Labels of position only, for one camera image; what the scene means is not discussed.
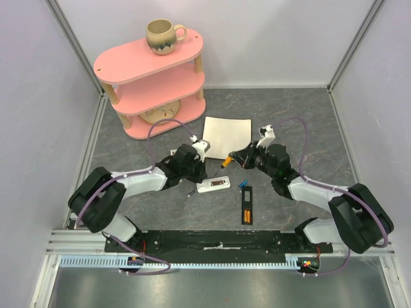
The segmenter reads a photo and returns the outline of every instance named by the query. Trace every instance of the gray marble floor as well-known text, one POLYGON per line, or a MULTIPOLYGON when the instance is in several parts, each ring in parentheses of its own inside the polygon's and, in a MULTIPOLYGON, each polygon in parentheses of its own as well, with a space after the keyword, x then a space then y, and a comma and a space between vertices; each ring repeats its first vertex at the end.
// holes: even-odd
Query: gray marble floor
MULTIPOLYGON (((259 139, 258 128, 275 124, 287 117, 303 117, 310 130, 305 173, 323 182, 354 183, 337 121, 326 89, 218 89, 205 90, 205 114, 189 127, 201 137, 204 117, 251 119, 252 138, 259 139)), ((276 143, 284 144, 297 169, 304 142, 301 123, 293 121, 275 130, 276 143)), ((182 143, 188 134, 182 127, 155 136, 153 148, 160 161, 182 143)), ((213 176, 221 160, 208 160, 207 173, 213 176)), ((148 167, 150 159, 146 141, 131 139, 108 104, 101 124, 91 169, 105 166, 109 171, 130 171, 148 167)), ((228 175, 230 189, 194 194, 195 185, 183 181, 161 192, 147 192, 124 200, 119 212, 142 229, 163 230, 293 230, 308 218, 328 218, 325 210, 278 196, 270 179, 258 170, 242 170, 229 165, 219 175, 228 175), (241 200, 238 185, 248 180, 254 193, 254 224, 241 224, 241 200)))

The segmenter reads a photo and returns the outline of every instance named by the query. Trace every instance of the white cable channel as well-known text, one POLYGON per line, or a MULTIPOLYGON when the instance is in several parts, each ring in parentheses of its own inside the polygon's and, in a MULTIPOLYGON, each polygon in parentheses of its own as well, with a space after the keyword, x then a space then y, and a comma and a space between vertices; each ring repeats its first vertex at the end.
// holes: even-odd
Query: white cable channel
MULTIPOLYGON (((146 263, 143 266, 128 265, 130 256, 102 256, 102 255, 63 255, 61 258, 61 268, 165 268, 165 264, 146 263)), ((296 270, 298 258, 286 257, 286 262, 274 263, 172 263, 171 268, 191 269, 191 270, 296 270)))

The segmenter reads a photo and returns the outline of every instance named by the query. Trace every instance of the metal frame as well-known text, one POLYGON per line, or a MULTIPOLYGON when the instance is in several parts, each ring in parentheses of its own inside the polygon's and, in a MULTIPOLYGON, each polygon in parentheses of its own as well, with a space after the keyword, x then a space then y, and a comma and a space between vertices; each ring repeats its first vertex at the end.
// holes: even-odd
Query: metal frame
MULTIPOLYGON (((81 45, 79 44, 73 30, 71 29, 65 15, 63 14, 60 6, 58 5, 57 0, 46 0, 50 10, 53 12, 56 20, 58 21, 62 31, 67 37, 71 47, 73 48, 74 52, 76 53, 79 61, 85 67, 88 75, 90 76, 94 86, 97 88, 100 94, 103 94, 104 91, 94 75, 92 70, 92 66, 89 63, 85 53, 81 45)), ((340 132, 343 138, 345 150, 347 151, 347 155, 349 158, 349 162, 351 165, 351 169, 353 170, 354 178, 358 181, 359 176, 355 164, 355 160, 353 158, 353 154, 351 151, 351 147, 347 137, 345 136, 345 130, 342 125, 342 122, 338 115, 338 109, 335 105, 333 99, 332 90, 335 88, 335 85, 339 81, 342 73, 344 72, 345 68, 349 64, 350 60, 352 59, 355 51, 358 49, 360 42, 363 40, 367 30, 369 29, 372 21, 374 20, 375 16, 379 12, 380 8, 382 7, 385 0, 374 0, 373 4, 371 5, 367 15, 365 16, 360 28, 358 29, 356 35, 354 36, 353 41, 351 42, 348 50, 346 51, 342 61, 340 62, 335 74, 333 75, 330 83, 328 84, 327 88, 329 90, 329 96, 331 100, 331 104, 333 105, 333 110, 335 112, 335 117, 337 119, 338 127, 340 128, 340 132)), ((87 143, 87 147, 85 150, 85 155, 83 158, 83 162, 78 173, 78 178, 76 181, 76 187, 78 184, 82 183, 87 176, 90 168, 90 163, 92 159, 92 154, 94 151, 94 147, 96 145, 98 132, 100 130, 101 120, 103 118, 103 113, 105 109, 105 105, 107 103, 107 98, 101 96, 100 102, 96 111, 96 117, 94 118, 94 122, 92 125, 91 134, 87 143)), ((64 224, 64 228, 66 228, 70 219, 75 219, 75 215, 71 214, 70 212, 67 214, 67 219, 64 224)), ((53 290, 53 286, 55 283, 55 279, 57 277, 58 267, 62 258, 62 255, 77 255, 77 256, 90 256, 93 255, 95 257, 109 257, 113 255, 118 255, 116 253, 105 253, 104 252, 105 246, 105 238, 101 234, 92 234, 88 230, 54 230, 52 232, 49 245, 46 251, 46 256, 43 262, 43 266, 40 272, 39 280, 37 282, 37 286, 35 288, 35 292, 33 295, 33 299, 31 301, 30 307, 32 308, 46 308, 49 304, 51 293, 53 290)), ((346 247, 344 245, 335 245, 335 252, 324 255, 323 257, 342 257, 346 255, 346 247)), ((363 255, 357 255, 355 253, 352 254, 352 257, 380 257, 380 262, 383 267, 383 274, 387 281, 387 285, 389 287, 389 291, 394 302, 395 307, 411 307, 409 298, 407 297, 408 293, 406 288, 403 285, 403 279, 401 278, 400 271, 399 271, 399 263, 395 256, 393 247, 391 244, 386 249, 377 249, 371 248, 363 255)), ((310 254, 288 254, 286 255, 287 258, 290 257, 314 257, 314 255, 310 254)))
POLYGON ((316 83, 311 85, 204 85, 203 89, 312 89, 328 88, 327 83, 316 83))
POLYGON ((345 71, 348 63, 351 61, 355 51, 357 50, 358 46, 360 45, 361 41, 363 40, 365 34, 368 32, 368 29, 374 20, 375 16, 381 9, 382 5, 384 4, 385 0, 374 0, 371 7, 369 8, 367 15, 365 15, 364 20, 362 21, 358 31, 355 33, 354 39, 351 41, 345 55, 342 57, 340 64, 337 67, 331 81, 328 84, 328 89, 333 90, 335 85, 339 81, 342 73, 345 71))
POLYGON ((53 13, 58 25, 60 26, 61 30, 63 31, 64 35, 67 38, 67 41, 70 43, 71 48, 73 49, 74 53, 76 54, 79 61, 83 64, 84 69, 86 70, 89 78, 93 82, 94 86, 96 87, 97 91, 100 94, 104 93, 103 88, 100 85, 96 75, 94 74, 93 68, 87 59, 87 56, 84 53, 83 48, 81 47, 80 43, 77 40, 76 35, 74 34, 73 29, 64 15, 60 5, 58 4, 57 0, 45 0, 51 13, 53 13))
MULTIPOLYGON (((167 268, 165 264, 158 263, 144 263, 144 264, 130 264, 128 255, 63 255, 60 261, 61 268, 142 268, 142 269, 164 269, 167 268)), ((170 268, 172 270, 296 270, 301 267, 297 265, 297 257, 285 257, 285 262, 268 262, 268 263, 247 263, 247 265, 239 263, 172 263, 170 268)))
MULTIPOLYGON (((94 153, 94 148, 96 147, 97 137, 100 131, 101 122, 103 121, 103 115, 104 115, 105 107, 107 105, 107 101, 108 101, 107 95, 100 96, 96 115, 94 116, 94 120, 92 122, 90 136, 89 136, 89 139, 85 147, 83 160, 82 160, 80 169, 78 171, 76 183, 74 187, 71 189, 70 194, 74 193, 77 187, 80 186, 81 183, 83 183, 83 181, 87 178, 87 175, 89 174, 91 160, 92 160, 92 156, 94 153)), ((70 219, 76 219, 76 216, 74 213, 71 212, 69 208, 67 208, 65 220, 62 226, 63 228, 67 228, 67 226, 70 223, 70 219)))

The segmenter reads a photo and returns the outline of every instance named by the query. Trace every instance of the purple cable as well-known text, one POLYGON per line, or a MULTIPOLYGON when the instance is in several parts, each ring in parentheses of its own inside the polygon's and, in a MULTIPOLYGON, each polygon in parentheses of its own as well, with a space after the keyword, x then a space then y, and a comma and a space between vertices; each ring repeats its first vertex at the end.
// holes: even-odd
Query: purple cable
MULTIPOLYGON (((140 171, 140 170, 134 171, 134 172, 131 172, 131 173, 127 174, 126 176, 124 176, 124 175, 118 175, 118 176, 115 176, 114 178, 111 178, 109 181, 105 182, 102 186, 100 186, 100 187, 94 192, 94 194, 91 195, 91 197, 87 200, 87 202, 86 202, 85 205, 83 206, 83 208, 82 208, 82 210, 80 211, 80 213, 78 213, 76 223, 74 224, 74 229, 77 228, 77 225, 81 222, 85 211, 89 208, 89 206, 90 206, 90 204, 93 202, 93 200, 98 196, 99 193, 101 193, 102 191, 104 191, 104 189, 105 189, 107 186, 109 186, 111 183, 113 183, 113 182, 115 182, 116 180, 119 180, 119 179, 121 179, 121 178, 124 178, 124 177, 130 177, 130 176, 135 176, 135 175, 144 175, 144 174, 150 173, 151 171, 154 170, 154 168, 155 168, 155 155, 154 155, 154 150, 153 150, 153 148, 151 147, 151 144, 150 144, 150 137, 151 137, 151 134, 152 134, 153 129, 154 129, 158 124, 160 124, 160 123, 162 123, 162 122, 166 122, 166 121, 177 122, 178 124, 182 125, 182 126, 188 131, 188 133, 190 134, 191 137, 194 136, 194 133, 188 128, 187 125, 185 125, 183 122, 181 122, 181 121, 179 121, 179 120, 176 120, 176 119, 162 119, 162 120, 157 121, 156 123, 154 123, 154 124, 152 125, 152 127, 150 127, 150 129, 149 129, 149 131, 148 131, 148 135, 147 135, 147 147, 148 147, 148 151, 150 152, 150 157, 152 158, 152 166, 151 166, 151 168, 150 168, 149 170, 144 170, 144 171, 140 171)), ((160 270, 160 271, 152 271, 152 272, 149 272, 149 273, 130 273, 131 275, 141 275, 141 276, 143 276, 143 275, 144 275, 144 276, 156 275, 156 274, 164 273, 164 272, 166 272, 166 271, 168 271, 168 270, 170 269, 171 265, 170 265, 167 261, 161 260, 161 259, 157 259, 157 258, 155 258, 155 257, 151 257, 151 256, 146 255, 146 254, 143 254, 143 253, 138 253, 138 252, 136 252, 135 250, 133 250, 133 249, 131 249, 130 247, 128 247, 128 246, 127 246, 126 244, 124 244, 123 242, 121 242, 117 237, 114 237, 114 236, 112 236, 112 235, 110 235, 110 236, 111 236, 111 238, 113 238, 113 240, 115 240, 115 241, 116 241, 121 247, 123 247, 124 249, 126 249, 126 250, 128 250, 128 251, 130 251, 130 252, 132 252, 132 253, 135 253, 136 255, 144 256, 144 258, 147 258, 147 259, 150 259, 150 260, 153 260, 153 261, 156 261, 156 262, 160 262, 160 263, 163 263, 163 264, 165 264, 165 265, 168 266, 167 268, 162 269, 162 270, 160 270)))
POLYGON ((83 206, 82 210, 80 211, 80 213, 78 213, 77 216, 77 220, 76 223, 74 225, 74 229, 77 228, 78 224, 81 222, 83 215, 85 213, 85 211, 89 208, 90 204, 93 202, 93 200, 98 196, 99 193, 101 193, 104 188, 106 188, 107 186, 109 186, 111 183, 115 182, 116 180, 119 180, 120 178, 124 178, 124 177, 129 177, 129 176, 135 176, 135 175, 144 175, 146 173, 149 173, 150 171, 153 171, 155 168, 155 155, 154 155, 154 151, 153 148, 151 147, 150 144, 150 137, 152 134, 153 129, 160 123, 162 122, 166 122, 166 121, 174 121, 177 122, 178 124, 181 124, 190 134, 190 136, 194 136, 193 132, 188 128, 187 125, 185 125, 183 122, 176 120, 176 119, 162 119, 160 121, 157 121, 156 123, 154 123, 152 125, 152 127, 150 127, 149 131, 148 131, 148 135, 147 135, 147 147, 148 147, 148 151, 150 153, 150 157, 152 158, 152 167, 150 170, 144 170, 144 171, 135 171, 132 173, 127 174, 127 176, 124 175, 118 175, 115 176, 114 178, 111 178, 109 181, 105 182, 102 186, 100 186, 95 192, 94 194, 91 195, 91 197, 87 200, 87 202, 85 203, 85 205, 83 206))
POLYGON ((115 240, 115 241, 118 243, 118 245, 120 245, 120 246, 123 247, 124 249, 128 250, 129 252, 138 255, 139 257, 142 257, 142 258, 144 258, 144 259, 150 259, 150 260, 153 260, 153 261, 155 261, 155 262, 159 262, 159 263, 163 263, 163 264, 167 265, 167 268, 164 268, 164 269, 162 269, 162 270, 160 269, 159 271, 149 271, 149 272, 147 272, 147 273, 139 273, 139 272, 137 272, 137 273, 128 273, 128 275, 134 275, 134 276, 157 275, 157 274, 165 273, 166 271, 168 271, 168 270, 171 268, 171 264, 168 263, 167 261, 161 260, 161 259, 158 259, 158 258, 155 258, 155 257, 151 257, 151 256, 149 256, 149 255, 146 255, 145 253, 142 253, 142 252, 137 252, 137 251, 131 249, 129 246, 127 246, 127 245, 126 245, 125 243, 123 243, 122 241, 120 241, 117 237, 115 237, 115 236, 113 236, 113 235, 110 235, 110 237, 111 237, 113 240, 115 240))
MULTIPOLYGON (((329 189, 330 191, 336 191, 336 192, 345 194, 345 195, 351 197, 352 199, 354 199, 355 201, 357 201, 357 202, 370 214, 370 216, 373 218, 373 220, 374 220, 375 223, 377 224, 377 226, 378 226, 378 228, 379 228, 379 230, 380 230, 380 232, 381 232, 381 234, 382 234, 382 236, 383 236, 383 238, 384 238, 383 244, 381 244, 381 245, 375 244, 374 247, 379 247, 379 248, 387 247, 387 245, 388 245, 388 243, 389 243, 387 232, 385 231, 384 226, 382 225, 381 221, 378 219, 377 215, 375 215, 375 213, 372 211, 372 209, 370 208, 370 206, 368 206, 368 204, 366 204, 363 200, 359 199, 359 197, 355 196, 354 194, 350 193, 349 191, 345 191, 345 190, 340 189, 340 188, 334 188, 333 186, 329 186, 329 185, 325 185, 325 184, 320 184, 320 183, 317 183, 317 182, 313 182, 313 181, 308 180, 308 179, 304 176, 304 173, 302 172, 302 164, 303 164, 304 158, 305 158, 305 156, 306 156, 307 143, 308 143, 308 127, 307 127, 306 122, 305 122, 302 118, 300 118, 300 117, 291 117, 291 118, 285 119, 285 120, 283 120, 283 121, 281 121, 281 122, 273 125, 273 127, 282 125, 282 124, 284 124, 285 122, 292 121, 292 120, 298 120, 298 121, 300 121, 300 122, 302 123, 302 125, 303 125, 303 127, 304 127, 304 131, 305 131, 304 147, 303 147, 303 149, 302 149, 302 155, 301 155, 301 159, 300 159, 300 162, 299 162, 299 173, 300 173, 301 178, 302 178, 307 184, 311 184, 311 185, 314 185, 314 186, 317 186, 317 187, 321 187, 321 188, 324 188, 324 189, 329 189)), ((336 272, 338 272, 338 271, 341 271, 342 269, 344 269, 344 268, 347 266, 347 264, 348 264, 348 262, 349 262, 350 256, 351 256, 351 250, 348 249, 347 258, 345 259, 345 261, 344 261, 343 265, 341 265, 341 267, 339 267, 339 268, 337 268, 337 269, 334 269, 333 271, 327 271, 327 272, 324 272, 324 273, 319 273, 319 274, 306 274, 306 276, 312 276, 312 277, 325 276, 325 275, 330 275, 330 274, 334 274, 334 273, 336 273, 336 272)))

